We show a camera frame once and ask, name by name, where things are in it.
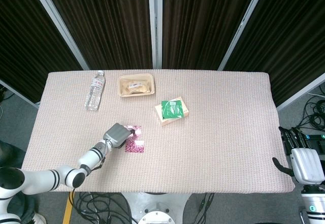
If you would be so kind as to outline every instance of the plastic water bottle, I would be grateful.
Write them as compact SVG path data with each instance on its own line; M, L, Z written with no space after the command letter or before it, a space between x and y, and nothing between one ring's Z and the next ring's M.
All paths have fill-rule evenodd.
M89 94L86 99L86 110L96 111L98 109L104 84L104 71L98 70L97 75L91 81Z

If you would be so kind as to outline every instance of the dark curtain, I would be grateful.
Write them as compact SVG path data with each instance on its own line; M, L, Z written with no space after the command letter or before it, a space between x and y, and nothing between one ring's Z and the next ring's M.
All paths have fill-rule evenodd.
M325 72L325 0L259 0L225 70L268 73L280 105Z
M0 79L36 103L50 72L81 70L39 0L0 0Z
M149 0L53 0L91 69L152 68Z
M251 0L164 0L162 67L218 69Z

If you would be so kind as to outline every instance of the green package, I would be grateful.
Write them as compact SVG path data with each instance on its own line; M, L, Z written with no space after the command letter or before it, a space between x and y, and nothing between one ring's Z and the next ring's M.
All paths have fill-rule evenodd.
M184 117L181 101L162 101L161 112L163 119Z

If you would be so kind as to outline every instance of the pink package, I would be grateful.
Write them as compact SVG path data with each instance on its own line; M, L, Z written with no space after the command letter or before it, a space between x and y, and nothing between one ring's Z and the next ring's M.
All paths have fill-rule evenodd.
M127 129L134 129L134 135L130 135L126 139L125 151L128 153L143 153L144 152L144 141L138 140L141 136L141 126L125 126Z

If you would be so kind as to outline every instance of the table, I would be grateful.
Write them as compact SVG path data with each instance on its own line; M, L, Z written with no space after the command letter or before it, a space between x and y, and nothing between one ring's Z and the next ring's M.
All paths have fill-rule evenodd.
M155 94L121 98L118 77L151 73ZM24 170L77 166L114 123L142 126L144 153L110 152L78 191L283 193L290 177L266 73L194 70L105 71L97 112L84 104L96 71L50 73L23 163ZM182 96L189 116L161 126L154 106ZM57 191L69 191L61 185Z

